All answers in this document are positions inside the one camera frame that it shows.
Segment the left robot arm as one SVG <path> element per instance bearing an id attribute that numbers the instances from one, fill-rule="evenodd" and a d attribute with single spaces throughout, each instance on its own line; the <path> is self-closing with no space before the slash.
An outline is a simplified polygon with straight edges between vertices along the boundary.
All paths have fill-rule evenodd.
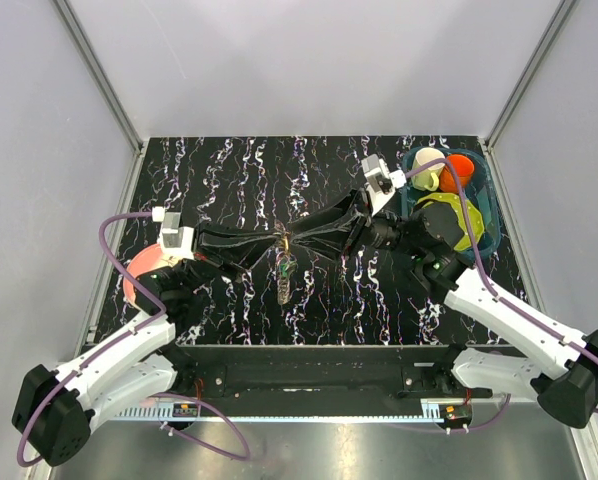
<path id="1" fill-rule="evenodd" d="M 137 315 L 86 353 L 25 375 L 12 417 L 22 435 L 19 464 L 30 466 L 24 450 L 31 446 L 48 465 L 61 465 L 124 409 L 157 394 L 201 392 L 197 361 L 176 344 L 192 325 L 195 291 L 216 278 L 240 279 L 282 241 L 279 229 L 162 226 L 158 245 L 168 263 L 120 271 L 133 288 L 127 298 Z"/>

